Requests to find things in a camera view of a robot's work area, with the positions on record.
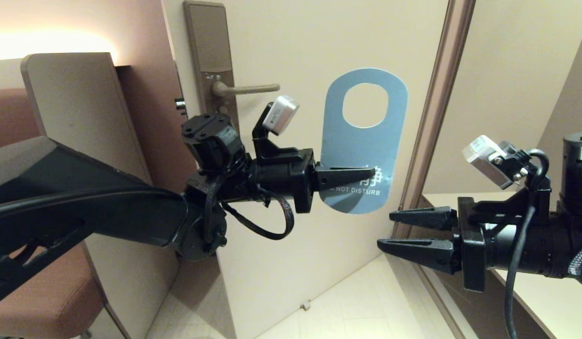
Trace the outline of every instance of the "floor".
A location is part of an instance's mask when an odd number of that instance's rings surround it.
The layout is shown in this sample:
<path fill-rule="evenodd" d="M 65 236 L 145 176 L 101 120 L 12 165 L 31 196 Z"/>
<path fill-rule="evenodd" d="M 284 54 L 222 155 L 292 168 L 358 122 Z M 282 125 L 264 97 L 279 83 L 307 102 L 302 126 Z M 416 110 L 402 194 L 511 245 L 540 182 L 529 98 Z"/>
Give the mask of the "floor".
<path fill-rule="evenodd" d="M 377 257 L 310 304 L 257 339 L 454 338 L 413 266 L 397 258 Z M 183 264 L 146 339 L 236 339 L 216 258 Z"/>

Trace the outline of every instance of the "mirror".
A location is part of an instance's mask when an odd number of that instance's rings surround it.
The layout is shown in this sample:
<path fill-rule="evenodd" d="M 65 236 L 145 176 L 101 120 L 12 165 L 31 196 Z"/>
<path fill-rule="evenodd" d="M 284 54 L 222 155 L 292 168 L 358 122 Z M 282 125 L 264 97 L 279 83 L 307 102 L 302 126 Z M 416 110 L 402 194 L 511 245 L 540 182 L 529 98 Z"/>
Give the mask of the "mirror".
<path fill-rule="evenodd" d="M 497 144 L 509 141 L 518 149 L 540 148 L 549 155 L 550 204 L 555 210 L 562 139 L 581 131 L 582 1 L 478 1 L 422 207 L 456 208 L 457 197 L 506 200 L 520 189 L 512 185 L 500 190 L 463 157 L 463 148 L 487 135 Z M 419 227 L 411 231 L 411 238 L 431 236 L 442 238 Z M 479 338 L 504 333 L 506 272 L 488 273 L 484 294 L 464 291 L 460 273 L 438 274 Z M 582 286 L 575 279 L 518 273 L 515 294 L 519 303 L 514 318 L 521 337 L 582 338 Z M 570 306 L 559 314 L 560 305 Z"/>

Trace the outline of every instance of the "door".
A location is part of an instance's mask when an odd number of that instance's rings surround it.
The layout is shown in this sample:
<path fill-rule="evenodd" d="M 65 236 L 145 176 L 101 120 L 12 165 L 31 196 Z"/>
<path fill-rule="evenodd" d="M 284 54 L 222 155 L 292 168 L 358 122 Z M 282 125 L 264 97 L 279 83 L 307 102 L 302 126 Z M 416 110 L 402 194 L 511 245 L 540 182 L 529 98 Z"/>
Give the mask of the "door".
<path fill-rule="evenodd" d="M 335 79 L 353 69 L 377 67 L 397 75 L 409 90 L 392 191 L 383 208 L 341 214 L 315 197 L 312 213 L 296 215 L 295 229 L 281 241 L 261 238 L 227 219 L 228 244 L 218 250 L 218 259 L 237 337 L 249 339 L 380 254 L 376 240 L 392 231 L 388 213 L 399 204 L 448 3 L 223 2 L 235 84 L 282 87 L 277 93 L 237 97 L 240 135 L 250 153 L 251 130 L 265 105 L 278 95 L 291 96 L 301 107 L 285 133 L 272 140 L 279 146 L 313 148 L 319 159 L 325 96 Z M 164 0 L 164 5 L 187 110 L 198 113 L 182 0 Z M 345 103 L 346 112 L 352 111 L 358 122 L 364 118 L 365 124 L 373 114 L 382 117 L 385 109 L 382 98 L 367 87 L 352 89 Z M 274 204 L 266 209 L 242 202 L 235 208 L 257 225 L 274 232 L 284 229 L 283 215 Z"/>

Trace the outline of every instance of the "door lever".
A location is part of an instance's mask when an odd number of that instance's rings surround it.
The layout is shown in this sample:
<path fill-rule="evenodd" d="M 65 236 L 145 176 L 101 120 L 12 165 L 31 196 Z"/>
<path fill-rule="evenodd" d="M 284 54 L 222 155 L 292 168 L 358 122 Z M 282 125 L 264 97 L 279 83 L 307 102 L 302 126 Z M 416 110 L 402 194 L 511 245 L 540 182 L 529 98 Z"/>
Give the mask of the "door lever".
<path fill-rule="evenodd" d="M 211 91 L 218 97 L 226 97 L 227 95 L 239 94 L 254 94 L 265 92 L 276 92 L 280 90 L 280 84 L 267 84 L 262 86 L 246 86 L 246 87 L 229 87 L 221 81 L 216 81 L 211 86 Z"/>

